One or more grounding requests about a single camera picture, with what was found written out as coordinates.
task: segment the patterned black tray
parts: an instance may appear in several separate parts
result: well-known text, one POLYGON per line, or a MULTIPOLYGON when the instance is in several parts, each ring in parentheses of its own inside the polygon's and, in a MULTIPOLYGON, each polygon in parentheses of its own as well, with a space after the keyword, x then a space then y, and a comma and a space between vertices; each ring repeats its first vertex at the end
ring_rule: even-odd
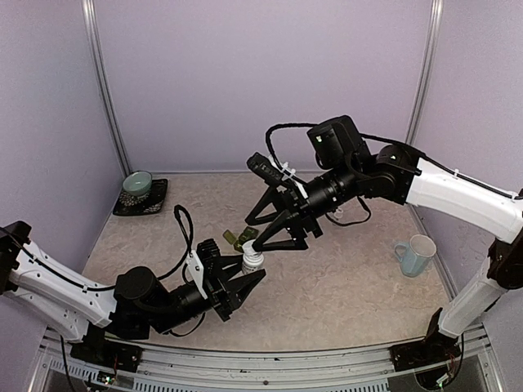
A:
POLYGON ((113 209, 117 216, 143 216, 158 214, 162 210, 168 181, 166 179, 153 180, 149 192, 143 196, 131 196, 122 189, 118 201, 113 209))

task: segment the mug handle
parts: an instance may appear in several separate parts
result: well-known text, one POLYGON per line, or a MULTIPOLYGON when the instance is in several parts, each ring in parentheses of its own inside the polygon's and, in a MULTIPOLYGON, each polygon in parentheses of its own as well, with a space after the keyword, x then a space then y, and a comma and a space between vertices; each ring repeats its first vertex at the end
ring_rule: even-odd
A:
POLYGON ((404 250, 406 250, 407 247, 409 247, 409 244, 408 243, 396 243, 396 245, 394 246, 394 254, 396 255, 396 258, 398 259, 398 261, 401 262, 401 258, 403 256, 400 255, 400 253, 398 253, 398 247, 402 247, 402 248, 404 248, 404 250))

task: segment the cup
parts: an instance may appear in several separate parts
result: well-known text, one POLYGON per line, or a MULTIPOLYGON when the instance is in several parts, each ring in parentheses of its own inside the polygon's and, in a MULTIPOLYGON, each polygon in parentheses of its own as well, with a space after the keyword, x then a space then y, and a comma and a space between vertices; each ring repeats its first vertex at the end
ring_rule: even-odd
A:
POLYGON ((403 275, 414 278, 423 272, 436 254, 436 245, 426 235, 416 234, 407 243, 397 243, 394 254, 400 261, 403 275), (401 249, 404 250, 403 254, 398 252, 401 249))

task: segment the metal corner post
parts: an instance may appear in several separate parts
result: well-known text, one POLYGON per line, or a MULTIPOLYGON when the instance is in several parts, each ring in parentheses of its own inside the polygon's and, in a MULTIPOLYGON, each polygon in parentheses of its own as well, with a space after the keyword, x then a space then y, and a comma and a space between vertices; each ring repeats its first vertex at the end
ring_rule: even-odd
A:
POLYGON ((431 19, 428 25, 427 43, 423 56, 422 72, 419 78, 418 90, 414 100, 413 111, 410 114, 409 130, 405 143, 412 145, 418 134, 419 122, 422 117, 423 104, 427 97, 428 85, 431 77, 432 62, 436 54, 436 44, 440 34, 441 15, 443 13, 443 0, 432 0, 431 19))
POLYGON ((132 173, 132 169, 127 158, 122 135, 118 128, 116 114, 114 113, 113 101, 109 91, 109 84, 107 83, 104 60, 101 53, 100 37, 98 34, 98 27, 96 25, 94 0, 82 0, 82 8, 83 18, 85 20, 85 26, 87 30, 87 39, 89 41, 92 58, 95 64, 96 79, 98 81, 101 98, 104 103, 105 116, 107 117, 107 122, 109 123, 111 139, 113 140, 114 148, 116 149, 120 169, 125 176, 129 176, 132 173))

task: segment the ventilation grille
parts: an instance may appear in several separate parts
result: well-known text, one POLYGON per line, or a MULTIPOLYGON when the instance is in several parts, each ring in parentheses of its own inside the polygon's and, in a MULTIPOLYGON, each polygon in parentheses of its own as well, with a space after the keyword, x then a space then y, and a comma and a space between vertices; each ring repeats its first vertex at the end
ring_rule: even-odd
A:
MULTIPOLYGON (((86 369, 83 365, 70 364, 67 361, 67 368, 69 369, 69 375, 80 380, 88 380, 91 377, 92 380, 96 379, 97 372, 86 369)), ((58 359, 51 359, 50 368, 60 373, 65 373, 64 363, 58 359)))
MULTIPOLYGON (((154 382, 149 380, 137 380, 135 379, 133 392, 215 392, 215 391, 227 391, 227 392, 240 392, 243 390, 223 390, 206 388, 204 390, 187 388, 181 385, 165 384, 160 382, 154 382)), ((389 392, 389 385, 387 380, 383 381, 371 381, 364 384, 356 384, 347 387, 337 389, 323 389, 323 388, 311 388, 307 389, 307 392, 389 392)))

